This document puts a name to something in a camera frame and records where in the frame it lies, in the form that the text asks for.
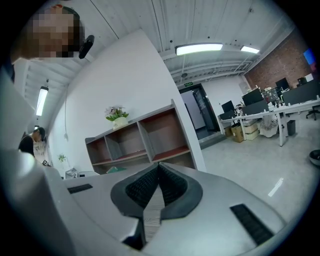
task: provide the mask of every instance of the flower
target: flower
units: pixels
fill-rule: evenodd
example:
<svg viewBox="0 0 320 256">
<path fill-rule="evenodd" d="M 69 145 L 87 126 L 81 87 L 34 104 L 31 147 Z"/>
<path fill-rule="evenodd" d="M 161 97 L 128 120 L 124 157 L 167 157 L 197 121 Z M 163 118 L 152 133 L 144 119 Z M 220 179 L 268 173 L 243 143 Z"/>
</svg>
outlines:
<svg viewBox="0 0 320 256">
<path fill-rule="evenodd" d="M 105 118 L 109 121 L 114 121 L 117 118 L 124 117 L 126 118 L 129 114 L 126 112 L 123 112 L 122 109 L 124 109 L 123 106 L 121 105 L 115 105 L 115 106 L 110 106 L 105 109 Z"/>
</svg>

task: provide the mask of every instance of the shelving unit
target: shelving unit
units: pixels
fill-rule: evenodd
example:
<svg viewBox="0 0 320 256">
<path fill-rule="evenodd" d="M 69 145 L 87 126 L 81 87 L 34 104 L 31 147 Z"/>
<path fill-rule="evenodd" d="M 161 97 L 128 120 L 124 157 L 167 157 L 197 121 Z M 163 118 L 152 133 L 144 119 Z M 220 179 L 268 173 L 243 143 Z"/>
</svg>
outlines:
<svg viewBox="0 0 320 256">
<path fill-rule="evenodd" d="M 174 103 L 85 141 L 93 169 L 99 174 L 111 167 L 142 163 L 196 166 Z"/>
<path fill-rule="evenodd" d="M 93 165 L 101 162 L 111 161 L 111 156 L 105 141 L 105 137 L 99 138 L 87 144 L 86 148 Z"/>
</svg>

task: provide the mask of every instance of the white floor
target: white floor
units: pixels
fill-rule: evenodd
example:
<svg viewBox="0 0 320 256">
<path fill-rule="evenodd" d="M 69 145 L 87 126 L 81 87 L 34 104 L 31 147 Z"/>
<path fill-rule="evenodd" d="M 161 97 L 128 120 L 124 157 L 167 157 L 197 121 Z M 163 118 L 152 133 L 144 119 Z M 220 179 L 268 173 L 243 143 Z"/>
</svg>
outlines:
<svg viewBox="0 0 320 256">
<path fill-rule="evenodd" d="M 309 203 L 320 178 L 320 168 L 309 153 L 320 149 L 320 115 L 306 119 L 308 112 L 287 117 L 296 120 L 296 135 L 279 146 L 279 135 L 241 143 L 225 139 L 202 150 L 207 171 L 239 184 L 272 206 L 286 222 Z M 283 183 L 268 196 L 280 178 Z"/>
</svg>

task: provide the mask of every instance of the white curved wall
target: white curved wall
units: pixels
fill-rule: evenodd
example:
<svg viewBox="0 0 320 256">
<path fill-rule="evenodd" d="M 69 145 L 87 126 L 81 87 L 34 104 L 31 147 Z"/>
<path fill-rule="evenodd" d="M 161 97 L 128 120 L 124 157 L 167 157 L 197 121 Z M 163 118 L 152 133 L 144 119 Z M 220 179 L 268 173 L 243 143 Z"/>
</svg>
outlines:
<svg viewBox="0 0 320 256">
<path fill-rule="evenodd" d="M 196 165 L 206 172 L 182 97 L 166 65 L 142 30 L 104 50 L 69 85 L 66 100 L 68 141 L 64 139 L 64 103 L 57 109 L 49 129 L 49 150 L 54 166 L 60 165 L 58 155 L 65 154 L 71 167 L 80 172 L 93 171 L 85 138 L 112 128 L 112 123 L 104 117 L 107 107 L 123 105 L 131 120 L 170 105 L 171 99 L 177 105 Z"/>
</svg>

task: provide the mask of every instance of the doorway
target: doorway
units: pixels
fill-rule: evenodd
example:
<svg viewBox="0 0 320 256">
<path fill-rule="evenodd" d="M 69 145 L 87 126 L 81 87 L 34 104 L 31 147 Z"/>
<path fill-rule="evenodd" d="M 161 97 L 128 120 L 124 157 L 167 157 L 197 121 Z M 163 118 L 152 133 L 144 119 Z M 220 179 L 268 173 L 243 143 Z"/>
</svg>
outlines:
<svg viewBox="0 0 320 256">
<path fill-rule="evenodd" d="M 201 84 L 179 90 L 198 140 L 220 131 L 216 115 Z"/>
</svg>

